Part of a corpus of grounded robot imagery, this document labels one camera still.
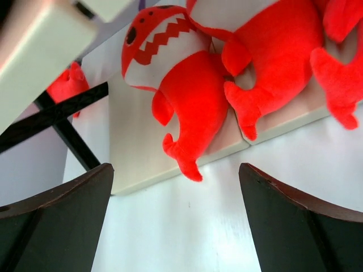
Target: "black eye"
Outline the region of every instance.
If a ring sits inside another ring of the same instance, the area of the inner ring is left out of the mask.
[[[126,43],[131,44],[136,38],[136,28],[132,27],[127,34]]]
[[[157,6],[159,9],[168,9],[168,8],[170,8],[170,7],[174,7],[174,5],[166,5],[166,6]]]

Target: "stuffed animal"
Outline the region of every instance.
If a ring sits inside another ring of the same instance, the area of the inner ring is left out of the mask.
[[[47,92],[58,104],[87,91],[89,88],[80,65],[77,62],[72,62],[70,67],[47,88]],[[73,117],[79,117],[79,112],[75,113]]]
[[[179,139],[167,134],[162,146],[194,181],[202,180],[196,160],[221,128],[229,108],[210,43],[211,38],[189,21],[185,8],[155,6],[135,17],[121,57],[126,83],[155,92],[154,117],[166,126],[174,112],[178,116]]]
[[[222,61],[233,76],[252,62],[256,83],[243,90],[225,83],[240,128],[257,138],[256,123],[297,96],[309,82],[311,51],[323,44],[323,27],[311,0],[187,0],[191,21],[225,42]]]
[[[318,48],[311,54],[311,67],[326,92],[327,108],[346,128],[355,129],[353,115],[363,99],[363,1],[330,0],[324,13],[324,28],[329,38],[341,43],[357,26],[358,50],[351,63],[345,65]]]

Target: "red shark plush toy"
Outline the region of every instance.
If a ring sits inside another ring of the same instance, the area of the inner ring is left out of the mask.
[[[185,8],[155,6],[136,16],[122,51],[126,83],[155,92],[154,117],[165,126],[174,112],[178,116],[179,139],[167,134],[163,149],[194,181],[202,180],[196,160],[221,128],[229,108],[210,43],[211,38],[189,21]]]
[[[312,76],[311,51],[323,44],[317,7],[311,0],[187,0],[187,11],[197,28],[225,42],[222,60],[233,76],[252,62],[253,89],[226,82],[225,95],[255,140],[258,119],[291,101]]]
[[[47,92],[54,102],[58,104],[87,91],[89,88],[90,86],[87,83],[80,65],[72,62],[70,67],[47,88]],[[79,117],[79,112],[75,113],[73,117]]]
[[[327,108],[346,129],[358,127],[353,113],[363,99],[362,19],[362,0],[330,0],[324,13],[326,34],[341,43],[358,26],[358,51],[347,65],[334,59],[323,48],[314,50],[311,55],[314,75],[326,92]]]

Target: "white table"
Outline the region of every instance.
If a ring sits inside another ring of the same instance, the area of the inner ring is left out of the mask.
[[[102,162],[109,159],[107,100],[73,123]],[[363,120],[362,107],[357,116]],[[201,184],[178,176],[113,196],[93,272],[260,271],[239,165],[249,162],[323,200],[363,211],[362,139],[363,127],[346,131],[327,117],[201,167]],[[69,154],[65,179],[83,172]]]

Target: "shark mouth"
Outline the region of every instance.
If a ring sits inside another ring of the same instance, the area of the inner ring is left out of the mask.
[[[179,33],[190,30],[196,31],[197,29],[183,14],[169,17],[148,35],[134,59],[141,65],[151,64],[153,55],[158,54],[161,45],[167,45],[170,38],[177,38]]]

